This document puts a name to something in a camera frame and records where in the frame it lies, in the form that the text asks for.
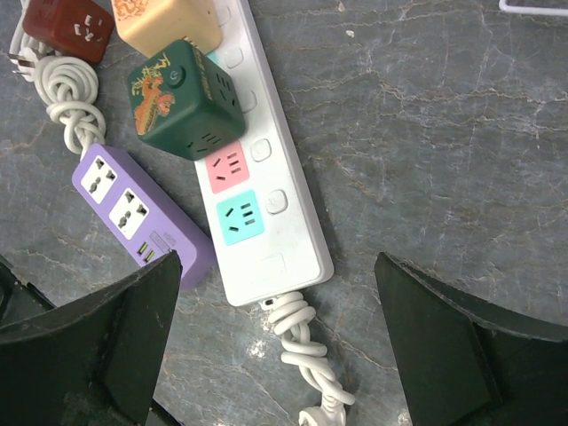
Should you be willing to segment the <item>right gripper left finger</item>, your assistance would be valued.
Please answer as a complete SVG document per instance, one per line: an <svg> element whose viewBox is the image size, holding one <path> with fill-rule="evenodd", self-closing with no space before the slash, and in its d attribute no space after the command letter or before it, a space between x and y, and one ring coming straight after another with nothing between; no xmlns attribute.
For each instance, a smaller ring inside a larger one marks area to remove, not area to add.
<svg viewBox="0 0 568 426"><path fill-rule="evenodd" d="M57 306L2 263L2 424L175 424L154 391L180 279L170 252Z"/></svg>

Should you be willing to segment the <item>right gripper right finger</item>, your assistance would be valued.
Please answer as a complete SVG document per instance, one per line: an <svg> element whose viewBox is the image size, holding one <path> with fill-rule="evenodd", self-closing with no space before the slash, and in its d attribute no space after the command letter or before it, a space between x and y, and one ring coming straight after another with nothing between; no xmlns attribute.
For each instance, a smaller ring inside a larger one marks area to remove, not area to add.
<svg viewBox="0 0 568 426"><path fill-rule="evenodd" d="M565 425L567 328L382 252L375 278L414 425Z"/></svg>

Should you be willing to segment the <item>white multicolour power strip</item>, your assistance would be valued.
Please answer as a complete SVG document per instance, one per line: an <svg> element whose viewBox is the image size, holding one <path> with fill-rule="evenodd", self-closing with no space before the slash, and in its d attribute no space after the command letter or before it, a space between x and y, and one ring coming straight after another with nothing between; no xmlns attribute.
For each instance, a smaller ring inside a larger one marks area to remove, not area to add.
<svg viewBox="0 0 568 426"><path fill-rule="evenodd" d="M225 296L233 306L304 306L334 273L310 189L249 3L217 1L217 64L233 79L247 131L196 162Z"/></svg>

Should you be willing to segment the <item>dark green cube socket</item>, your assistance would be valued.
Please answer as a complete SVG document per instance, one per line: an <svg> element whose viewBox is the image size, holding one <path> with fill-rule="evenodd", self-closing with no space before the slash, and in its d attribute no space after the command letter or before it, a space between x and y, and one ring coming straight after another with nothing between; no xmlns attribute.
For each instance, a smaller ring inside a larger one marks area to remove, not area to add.
<svg viewBox="0 0 568 426"><path fill-rule="evenodd" d="M195 162L246 132L231 76L186 40L133 68L126 86L139 140L163 152Z"/></svg>

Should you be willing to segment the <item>beige cube socket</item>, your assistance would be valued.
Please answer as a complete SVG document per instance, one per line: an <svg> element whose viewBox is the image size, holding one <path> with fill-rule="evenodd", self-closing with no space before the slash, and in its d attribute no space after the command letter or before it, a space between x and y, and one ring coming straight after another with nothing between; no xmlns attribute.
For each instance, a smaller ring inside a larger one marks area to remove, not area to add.
<svg viewBox="0 0 568 426"><path fill-rule="evenodd" d="M147 58L181 39L204 53L221 44L210 0L112 0L111 5L119 37Z"/></svg>

